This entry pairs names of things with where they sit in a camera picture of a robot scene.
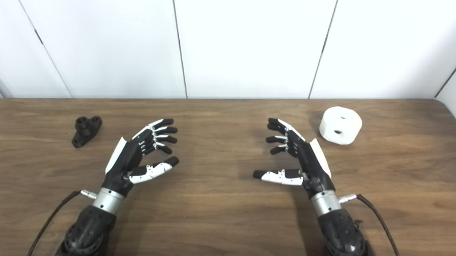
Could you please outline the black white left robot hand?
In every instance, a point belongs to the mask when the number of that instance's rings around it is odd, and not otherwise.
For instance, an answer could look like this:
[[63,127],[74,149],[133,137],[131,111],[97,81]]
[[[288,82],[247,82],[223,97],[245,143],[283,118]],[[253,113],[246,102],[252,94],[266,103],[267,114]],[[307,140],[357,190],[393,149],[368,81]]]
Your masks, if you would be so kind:
[[152,180],[170,171],[179,163],[179,158],[171,156],[162,162],[141,165],[145,156],[154,151],[162,151],[167,155],[173,153],[165,142],[175,144],[177,133],[173,127],[174,119],[160,119],[149,123],[136,133],[130,140],[120,138],[105,169],[105,179],[101,187],[127,197],[134,185]]

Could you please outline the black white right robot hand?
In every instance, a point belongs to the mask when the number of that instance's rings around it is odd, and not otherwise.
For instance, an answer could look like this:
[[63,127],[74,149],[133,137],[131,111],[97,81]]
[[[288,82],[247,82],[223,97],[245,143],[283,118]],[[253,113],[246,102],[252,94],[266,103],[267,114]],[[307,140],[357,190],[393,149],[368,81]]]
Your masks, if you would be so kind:
[[334,183],[321,166],[313,145],[306,141],[292,125],[280,119],[269,118],[267,128],[280,133],[278,136],[273,135],[265,139],[269,144],[279,143],[269,151],[270,154],[287,152],[298,160],[300,168],[278,171],[255,170],[253,172],[255,179],[278,184],[301,185],[307,191],[309,198],[317,194],[326,195],[328,190],[335,191]]

